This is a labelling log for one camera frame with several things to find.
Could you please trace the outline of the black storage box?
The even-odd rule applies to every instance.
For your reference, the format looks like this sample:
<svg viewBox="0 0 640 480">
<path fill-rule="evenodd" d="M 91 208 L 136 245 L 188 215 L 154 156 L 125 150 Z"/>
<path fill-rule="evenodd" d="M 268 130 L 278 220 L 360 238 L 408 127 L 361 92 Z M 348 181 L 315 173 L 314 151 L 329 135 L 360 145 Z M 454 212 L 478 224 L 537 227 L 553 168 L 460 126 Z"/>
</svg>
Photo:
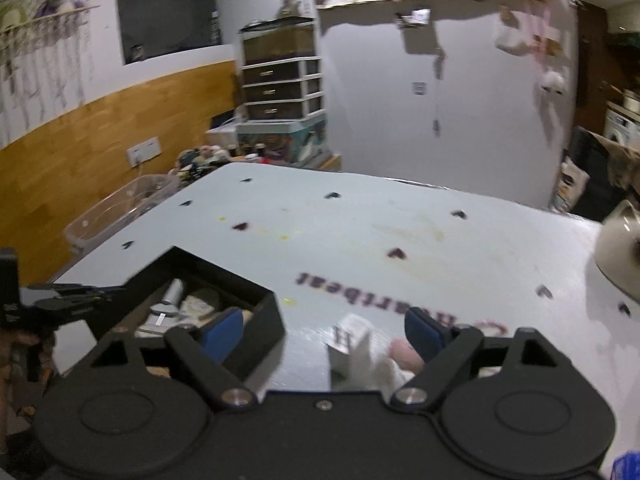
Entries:
<svg viewBox="0 0 640 480">
<path fill-rule="evenodd" d="M 124 326 L 151 351 L 172 328 L 184 328 L 207 355 L 245 380 L 285 336 L 274 292 L 173 247 L 122 284 L 89 318 L 96 338 Z"/>
</svg>

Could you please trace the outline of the white suction cup hook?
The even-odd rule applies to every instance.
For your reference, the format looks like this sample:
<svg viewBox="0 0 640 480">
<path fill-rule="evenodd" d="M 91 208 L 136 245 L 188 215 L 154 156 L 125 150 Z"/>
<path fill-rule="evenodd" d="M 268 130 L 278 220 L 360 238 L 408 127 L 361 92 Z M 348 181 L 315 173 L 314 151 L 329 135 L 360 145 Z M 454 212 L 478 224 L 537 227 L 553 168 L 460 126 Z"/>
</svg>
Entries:
<svg viewBox="0 0 640 480">
<path fill-rule="evenodd" d="M 413 372 L 402 370 L 391 358 L 371 361 L 369 358 L 349 365 L 346 376 L 331 373 L 333 391 L 378 391 L 389 396 L 414 377 Z"/>
</svg>

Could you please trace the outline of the pink round small object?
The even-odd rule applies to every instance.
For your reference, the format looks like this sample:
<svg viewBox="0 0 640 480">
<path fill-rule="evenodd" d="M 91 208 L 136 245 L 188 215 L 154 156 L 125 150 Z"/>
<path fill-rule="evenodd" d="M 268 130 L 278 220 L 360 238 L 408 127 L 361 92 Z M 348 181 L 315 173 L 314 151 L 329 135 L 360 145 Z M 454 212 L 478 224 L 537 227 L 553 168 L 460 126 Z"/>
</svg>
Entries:
<svg viewBox="0 0 640 480">
<path fill-rule="evenodd" d="M 405 372 L 416 375 L 424 367 L 423 359 L 407 339 L 393 339 L 388 347 L 388 356 Z"/>
</svg>

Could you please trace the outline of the round cream tape measure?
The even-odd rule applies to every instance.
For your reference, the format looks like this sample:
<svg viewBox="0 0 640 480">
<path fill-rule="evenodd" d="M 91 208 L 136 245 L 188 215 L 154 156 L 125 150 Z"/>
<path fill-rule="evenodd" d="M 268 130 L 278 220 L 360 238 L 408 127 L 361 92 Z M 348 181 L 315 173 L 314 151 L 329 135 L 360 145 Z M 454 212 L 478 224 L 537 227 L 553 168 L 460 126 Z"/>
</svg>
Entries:
<svg viewBox="0 0 640 480">
<path fill-rule="evenodd" d="M 219 309 L 218 292 L 211 288 L 201 288 L 181 301 L 179 312 L 182 318 L 195 323 L 211 318 Z"/>
</svg>

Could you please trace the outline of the grey cylinder tube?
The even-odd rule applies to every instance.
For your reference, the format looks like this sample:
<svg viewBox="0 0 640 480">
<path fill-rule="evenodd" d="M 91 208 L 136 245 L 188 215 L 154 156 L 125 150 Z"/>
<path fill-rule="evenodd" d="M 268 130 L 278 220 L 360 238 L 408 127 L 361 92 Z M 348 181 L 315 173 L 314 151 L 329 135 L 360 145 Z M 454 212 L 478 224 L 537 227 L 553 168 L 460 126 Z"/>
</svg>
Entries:
<svg viewBox="0 0 640 480">
<path fill-rule="evenodd" d="M 166 289 L 164 296 L 160 302 L 162 304 L 167 304 L 168 306 L 179 307 L 181 302 L 181 298 L 184 291 L 184 283 L 183 281 L 175 278 Z"/>
</svg>

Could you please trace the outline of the clear plastic storage bin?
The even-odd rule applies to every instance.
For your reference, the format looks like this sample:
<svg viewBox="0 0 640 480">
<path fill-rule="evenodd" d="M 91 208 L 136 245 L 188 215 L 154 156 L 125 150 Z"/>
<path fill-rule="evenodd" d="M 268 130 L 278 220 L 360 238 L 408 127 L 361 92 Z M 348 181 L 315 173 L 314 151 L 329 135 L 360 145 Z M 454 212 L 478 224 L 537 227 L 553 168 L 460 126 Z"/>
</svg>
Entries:
<svg viewBox="0 0 640 480">
<path fill-rule="evenodd" d="M 169 174 L 144 174 L 90 207 L 63 230 L 70 251 L 84 256 L 179 188 Z"/>
</svg>

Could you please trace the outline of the white cat shaped lamp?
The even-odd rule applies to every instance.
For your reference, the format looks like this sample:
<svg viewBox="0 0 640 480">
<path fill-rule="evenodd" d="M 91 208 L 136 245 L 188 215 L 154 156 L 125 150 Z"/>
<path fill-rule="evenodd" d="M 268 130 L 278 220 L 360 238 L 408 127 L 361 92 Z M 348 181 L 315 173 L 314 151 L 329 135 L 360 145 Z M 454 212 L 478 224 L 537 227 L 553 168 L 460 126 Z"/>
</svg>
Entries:
<svg viewBox="0 0 640 480">
<path fill-rule="evenodd" d="M 602 222 L 594 262 L 635 302 L 640 298 L 639 243 L 639 211 L 629 200 L 622 200 Z"/>
</svg>

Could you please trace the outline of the teal patterned storage box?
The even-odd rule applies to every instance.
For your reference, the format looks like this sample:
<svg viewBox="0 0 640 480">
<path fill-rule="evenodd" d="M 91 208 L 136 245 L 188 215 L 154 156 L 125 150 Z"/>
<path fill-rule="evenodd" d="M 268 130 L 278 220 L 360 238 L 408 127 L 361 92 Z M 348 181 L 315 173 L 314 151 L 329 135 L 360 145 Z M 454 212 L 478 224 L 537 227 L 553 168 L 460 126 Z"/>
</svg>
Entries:
<svg viewBox="0 0 640 480">
<path fill-rule="evenodd" d="M 239 148 L 286 166 L 305 167 L 329 154 L 326 114 L 304 119 L 250 120 L 235 128 Z"/>
</svg>

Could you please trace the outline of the dark chair with clothes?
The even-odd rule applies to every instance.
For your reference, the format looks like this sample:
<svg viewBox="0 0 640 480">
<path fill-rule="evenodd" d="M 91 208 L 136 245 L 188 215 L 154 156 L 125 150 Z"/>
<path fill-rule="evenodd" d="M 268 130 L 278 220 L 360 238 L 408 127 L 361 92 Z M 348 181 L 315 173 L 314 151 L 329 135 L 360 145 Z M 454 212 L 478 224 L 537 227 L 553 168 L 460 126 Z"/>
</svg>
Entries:
<svg viewBox="0 0 640 480">
<path fill-rule="evenodd" d="M 639 151 L 575 127 L 567 155 L 589 176 L 574 214 L 602 221 L 622 201 L 639 206 Z"/>
</svg>

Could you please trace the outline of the white three drawer cabinet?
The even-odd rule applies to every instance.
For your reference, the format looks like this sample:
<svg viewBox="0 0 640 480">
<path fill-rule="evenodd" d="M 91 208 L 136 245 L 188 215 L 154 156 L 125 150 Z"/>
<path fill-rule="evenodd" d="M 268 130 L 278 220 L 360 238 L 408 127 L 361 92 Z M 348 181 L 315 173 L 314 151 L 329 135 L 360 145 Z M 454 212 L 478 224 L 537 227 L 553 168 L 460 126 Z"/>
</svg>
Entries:
<svg viewBox="0 0 640 480">
<path fill-rule="evenodd" d="M 241 80 L 249 120 L 299 120 L 324 110 L 318 56 L 245 65 Z"/>
</svg>

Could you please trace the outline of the glass fish tank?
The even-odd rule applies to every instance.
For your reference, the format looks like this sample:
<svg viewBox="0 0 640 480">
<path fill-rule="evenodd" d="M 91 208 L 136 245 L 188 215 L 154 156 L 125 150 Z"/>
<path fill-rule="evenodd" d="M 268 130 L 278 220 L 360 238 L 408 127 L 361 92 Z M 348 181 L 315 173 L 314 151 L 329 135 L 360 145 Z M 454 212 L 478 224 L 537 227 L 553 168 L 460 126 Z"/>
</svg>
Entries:
<svg viewBox="0 0 640 480">
<path fill-rule="evenodd" d="M 239 30 L 246 65 L 314 56 L 314 19 L 285 16 L 251 22 Z"/>
</svg>

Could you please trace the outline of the white double wall socket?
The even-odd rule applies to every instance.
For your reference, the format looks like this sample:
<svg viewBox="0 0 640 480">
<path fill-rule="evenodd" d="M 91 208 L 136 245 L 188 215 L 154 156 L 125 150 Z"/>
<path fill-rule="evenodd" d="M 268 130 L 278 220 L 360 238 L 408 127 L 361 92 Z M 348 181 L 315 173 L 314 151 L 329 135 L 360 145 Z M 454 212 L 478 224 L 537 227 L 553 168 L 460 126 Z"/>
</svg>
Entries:
<svg viewBox="0 0 640 480">
<path fill-rule="evenodd" d="M 126 149 L 126 157 L 131 168 L 139 167 L 160 154 L 162 154 L 162 148 L 157 136 Z"/>
</svg>

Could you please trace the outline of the wall hook rack with decorations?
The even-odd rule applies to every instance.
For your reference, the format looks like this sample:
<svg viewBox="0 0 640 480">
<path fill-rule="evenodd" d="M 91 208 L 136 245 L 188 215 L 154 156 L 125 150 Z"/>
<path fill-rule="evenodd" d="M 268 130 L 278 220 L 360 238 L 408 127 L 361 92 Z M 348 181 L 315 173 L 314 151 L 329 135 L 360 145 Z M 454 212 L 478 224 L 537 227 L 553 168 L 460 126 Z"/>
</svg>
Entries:
<svg viewBox="0 0 640 480">
<path fill-rule="evenodd" d="M 84 105 L 92 0 L 1 1 L 1 145 Z"/>
</svg>

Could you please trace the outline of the white plush wall toy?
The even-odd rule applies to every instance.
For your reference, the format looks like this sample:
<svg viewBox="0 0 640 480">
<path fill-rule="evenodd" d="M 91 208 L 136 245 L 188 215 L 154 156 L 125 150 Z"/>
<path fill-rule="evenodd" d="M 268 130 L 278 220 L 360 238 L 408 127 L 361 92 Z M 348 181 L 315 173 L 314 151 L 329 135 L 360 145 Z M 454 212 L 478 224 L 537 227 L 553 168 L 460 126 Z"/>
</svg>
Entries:
<svg viewBox="0 0 640 480">
<path fill-rule="evenodd" d="M 566 92 L 566 80 L 556 70 L 546 70 L 540 78 L 540 88 L 549 94 L 562 96 Z"/>
</svg>

